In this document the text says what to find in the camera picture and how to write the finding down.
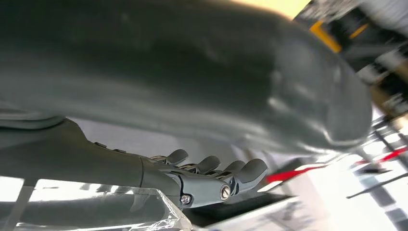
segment plastic wrap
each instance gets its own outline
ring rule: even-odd
[[[17,217],[11,212],[16,208],[24,208]],[[16,220],[15,231],[192,229],[184,214],[157,189],[40,180],[28,201],[5,200],[0,193],[0,209],[9,212],[0,218],[0,226],[10,226]]]

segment silver screw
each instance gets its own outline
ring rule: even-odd
[[[230,193],[231,193],[231,189],[230,189],[230,187],[228,185],[222,186],[221,194],[220,194],[221,200],[223,200],[223,201],[227,200],[229,198],[229,196],[230,196]]]
[[[191,202],[191,196],[190,195],[182,195],[180,198],[181,203],[187,205]]]

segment gray plastic surface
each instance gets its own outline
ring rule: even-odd
[[[354,71],[275,13],[215,0],[0,9],[0,94],[28,110],[282,154],[349,151],[368,135]]]
[[[0,175],[155,188],[179,205],[180,186],[145,157],[89,142],[68,119],[42,130],[0,128]]]

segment robotic hand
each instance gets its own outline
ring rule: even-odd
[[[216,170],[220,161],[209,156],[198,164],[186,160],[184,150],[148,158],[88,141],[79,126],[62,123],[37,130],[0,129],[0,176],[100,184],[98,192],[125,193],[129,188],[160,190],[177,207],[191,208],[220,203],[255,187],[267,166],[254,159],[235,161]]]
[[[209,156],[198,164],[178,166],[187,157],[186,151],[179,149],[167,157],[150,159],[158,170],[178,183],[184,208],[220,203],[250,190],[262,180],[267,169],[262,160],[254,159],[247,164],[235,161],[224,170],[216,170],[220,161],[215,156]]]

